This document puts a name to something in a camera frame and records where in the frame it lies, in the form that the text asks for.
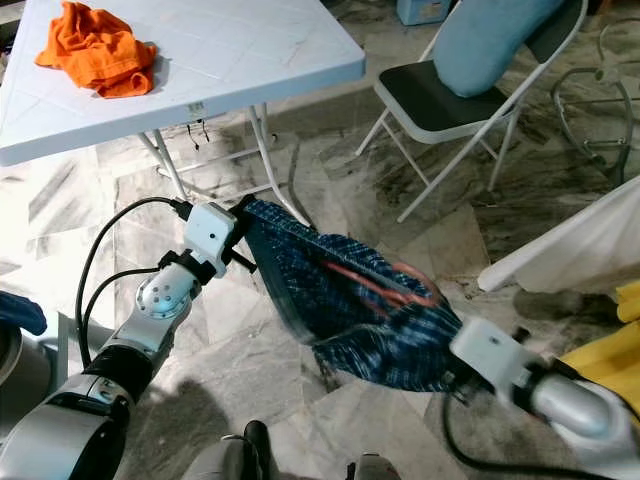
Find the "marble floor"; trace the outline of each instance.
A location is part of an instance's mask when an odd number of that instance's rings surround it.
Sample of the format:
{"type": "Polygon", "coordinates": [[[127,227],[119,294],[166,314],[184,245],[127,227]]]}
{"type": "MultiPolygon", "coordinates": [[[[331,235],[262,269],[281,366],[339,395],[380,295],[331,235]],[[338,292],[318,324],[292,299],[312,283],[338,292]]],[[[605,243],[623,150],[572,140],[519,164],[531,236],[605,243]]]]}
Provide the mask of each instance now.
{"type": "MultiPolygon", "coordinates": [[[[390,260],[420,268],[437,281],[461,316],[479,313],[508,331],[525,326],[533,335],[530,347],[544,355],[562,354],[614,331],[617,325],[606,298],[529,294],[517,285],[486,293],[476,284],[490,262],[611,188],[594,165],[569,148],[548,94],[567,69],[589,64],[589,59],[596,64],[594,42],[607,19],[590,20],[532,88],[494,194],[484,190],[490,158],[476,150],[398,225],[395,218],[422,188],[419,179],[385,135],[362,156],[353,153],[382,111],[371,89],[376,74],[413,61],[436,31],[430,25],[402,26],[393,3],[327,2],[366,51],[367,74],[359,82],[269,106],[270,128],[278,133],[272,148],[274,169],[285,194],[320,231],[349,235],[390,260]]],[[[608,19],[633,14],[640,15],[640,7],[621,2],[608,19]]],[[[638,37],[633,46],[640,56],[638,37]]],[[[627,48],[624,42],[629,35],[614,36],[612,49],[627,48]]],[[[512,88],[532,65],[527,52],[521,52],[501,86],[512,88]]],[[[637,72],[628,77],[640,88],[637,72]]],[[[574,87],[583,97],[597,88],[587,81],[574,87]]],[[[615,111],[604,117],[602,112],[580,113],[584,128],[615,131],[615,111]]],[[[178,166],[252,142],[242,112],[209,120],[206,129],[210,142],[200,127],[193,129],[197,151],[185,126],[164,130],[178,166]]],[[[499,138],[495,132],[488,140],[495,146],[499,138]]],[[[461,146],[403,141],[428,173],[461,146]]],[[[627,171],[629,177],[640,173],[637,146],[627,171]]],[[[266,174],[260,159],[252,156],[213,163],[184,179],[224,197],[264,183],[266,174]]],[[[84,258],[101,226],[134,200],[173,193],[136,137],[0,170],[0,288],[72,315],[84,258]]],[[[274,199],[269,192],[260,197],[274,199]]],[[[168,249],[181,248],[182,234],[182,222],[164,205],[132,212],[105,238],[88,290],[116,271],[155,265],[168,249]]],[[[249,254],[246,245],[240,249],[249,254]]],[[[95,321],[120,325],[139,282],[125,278],[107,289],[94,310],[95,321]]],[[[517,478],[487,476],[458,464],[439,432],[440,402],[437,395],[394,391],[339,372],[327,378],[311,352],[280,326],[260,275],[232,265],[227,276],[203,290],[178,330],[171,357],[133,419],[118,478],[179,478],[205,445],[223,434],[239,433],[252,418],[271,427],[284,478],[342,479],[346,465],[365,451],[387,456],[405,479],[426,478],[425,472],[438,479],[517,478]]],[[[499,460],[535,452],[541,463],[574,465],[557,438],[546,427],[532,426],[526,415],[505,412],[488,398],[456,412],[457,434],[474,454],[499,460]]]]}

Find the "folding chair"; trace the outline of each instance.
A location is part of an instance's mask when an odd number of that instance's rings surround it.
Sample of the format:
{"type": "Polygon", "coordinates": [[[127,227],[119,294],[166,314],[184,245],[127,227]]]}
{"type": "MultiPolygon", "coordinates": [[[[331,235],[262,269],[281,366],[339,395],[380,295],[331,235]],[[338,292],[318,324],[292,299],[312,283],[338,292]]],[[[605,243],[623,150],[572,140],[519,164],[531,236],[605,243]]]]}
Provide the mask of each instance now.
{"type": "MultiPolygon", "coordinates": [[[[487,8],[492,8],[493,3],[486,0],[464,0],[469,1],[485,1],[487,8]]],[[[459,2],[455,9],[460,8],[464,2],[459,2]]],[[[433,60],[428,60],[441,30],[429,43],[417,63],[391,68],[379,75],[374,89],[386,108],[356,150],[356,155],[362,154],[380,127],[383,127],[425,183],[424,191],[398,217],[398,223],[404,221],[478,143],[496,160],[488,186],[489,191],[493,190],[527,89],[575,36],[584,19],[587,5],[588,0],[565,0],[558,10],[527,38],[525,44],[538,65],[508,97],[494,86],[480,95],[463,98],[445,86],[438,78],[433,60]],[[471,139],[433,180],[429,180],[402,145],[398,135],[389,127],[386,119],[390,113],[411,138],[421,143],[436,144],[468,136],[471,136],[471,139]],[[484,136],[493,126],[503,122],[508,122],[506,133],[500,151],[496,153],[486,143],[484,136]]]]}

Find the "black cable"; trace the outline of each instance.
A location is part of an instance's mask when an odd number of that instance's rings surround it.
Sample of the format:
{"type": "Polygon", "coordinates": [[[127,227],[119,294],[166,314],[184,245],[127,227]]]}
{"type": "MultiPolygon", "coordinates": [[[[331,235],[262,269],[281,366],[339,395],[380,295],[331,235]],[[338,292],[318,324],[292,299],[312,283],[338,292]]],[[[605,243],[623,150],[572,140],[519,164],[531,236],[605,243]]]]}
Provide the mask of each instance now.
{"type": "Polygon", "coordinates": [[[78,342],[80,345],[86,345],[87,350],[89,346],[89,319],[91,318],[91,311],[93,310],[93,306],[95,305],[98,297],[102,293],[102,291],[109,286],[111,282],[115,282],[119,278],[126,277],[128,275],[137,275],[141,273],[154,273],[160,271],[160,267],[153,268],[136,268],[132,270],[125,270],[123,272],[118,272],[114,275],[111,275],[104,282],[102,282],[98,288],[93,292],[91,298],[89,299],[89,303],[87,304],[87,309],[85,310],[82,316],[82,330],[80,332],[80,336],[78,338],[78,342]]]}
{"type": "Polygon", "coordinates": [[[189,138],[193,142],[193,146],[195,147],[196,151],[200,150],[200,145],[198,145],[198,142],[196,142],[191,136],[191,126],[189,124],[187,124],[187,134],[189,135],[189,138]]]}
{"type": "Polygon", "coordinates": [[[78,283],[78,293],[76,295],[76,305],[75,305],[75,317],[76,317],[76,330],[78,331],[78,343],[80,344],[80,355],[82,357],[82,364],[86,368],[91,363],[91,355],[89,353],[89,345],[84,343],[82,338],[82,298],[84,297],[84,288],[87,283],[87,276],[89,275],[89,268],[91,268],[91,263],[96,255],[96,251],[100,246],[100,242],[107,234],[109,229],[123,216],[129,213],[131,210],[138,208],[141,205],[152,202],[160,202],[171,205],[175,208],[176,205],[180,204],[180,202],[171,200],[166,197],[148,197],[138,200],[137,202],[133,202],[131,205],[125,207],[123,210],[118,212],[113,216],[111,220],[107,222],[107,224],[102,227],[102,230],[98,233],[98,236],[93,241],[93,245],[91,246],[91,250],[89,250],[89,254],[87,255],[87,259],[84,262],[84,267],[82,269],[82,274],[80,275],[80,282],[78,283]]]}
{"type": "Polygon", "coordinates": [[[511,473],[519,475],[547,475],[556,478],[577,478],[583,480],[613,480],[609,477],[596,475],[594,473],[583,472],[580,470],[571,470],[560,467],[546,467],[543,465],[518,465],[511,463],[485,462],[471,458],[464,453],[453,438],[451,433],[451,401],[454,399],[452,393],[447,393],[442,404],[442,431],[451,453],[462,463],[476,470],[487,472],[511,473]]]}
{"type": "Polygon", "coordinates": [[[205,128],[205,121],[204,120],[198,120],[198,123],[202,123],[202,133],[204,133],[204,138],[207,139],[207,142],[211,142],[211,140],[209,140],[209,134],[207,133],[207,129],[205,128]]]}

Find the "label sticker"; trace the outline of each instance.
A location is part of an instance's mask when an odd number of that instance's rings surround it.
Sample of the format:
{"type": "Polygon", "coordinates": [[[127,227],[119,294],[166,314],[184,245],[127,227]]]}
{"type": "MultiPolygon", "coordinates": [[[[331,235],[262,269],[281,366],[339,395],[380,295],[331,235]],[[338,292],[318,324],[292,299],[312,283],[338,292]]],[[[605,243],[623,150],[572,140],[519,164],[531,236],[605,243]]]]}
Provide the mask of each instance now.
{"type": "Polygon", "coordinates": [[[200,120],[207,116],[207,112],[205,111],[204,104],[202,102],[190,103],[187,105],[187,109],[189,110],[189,116],[192,120],[200,120]]]}

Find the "blue object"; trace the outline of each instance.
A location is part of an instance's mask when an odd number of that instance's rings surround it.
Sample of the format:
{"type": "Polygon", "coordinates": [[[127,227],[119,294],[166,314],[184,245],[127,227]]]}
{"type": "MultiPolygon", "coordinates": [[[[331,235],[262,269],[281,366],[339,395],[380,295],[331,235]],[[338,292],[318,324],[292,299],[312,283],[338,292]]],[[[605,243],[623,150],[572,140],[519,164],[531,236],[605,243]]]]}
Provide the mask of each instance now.
{"type": "Polygon", "coordinates": [[[7,292],[0,292],[0,324],[24,328],[34,335],[47,329],[47,319],[37,303],[7,292]]]}
{"type": "Polygon", "coordinates": [[[451,0],[398,0],[396,12],[405,25],[442,22],[449,12],[451,0]]]}
{"type": "Polygon", "coordinates": [[[446,299],[429,308],[390,307],[380,295],[323,262],[404,293],[432,293],[415,278],[393,270],[377,251],[342,235],[320,234],[278,205],[249,203],[240,222],[250,225],[245,238],[283,322],[318,357],[336,369],[392,388],[447,388],[442,376],[455,361],[449,344],[462,322],[446,299]]]}
{"type": "Polygon", "coordinates": [[[460,97],[489,90],[525,40],[563,0],[463,0],[433,49],[440,81],[460,97]]]}

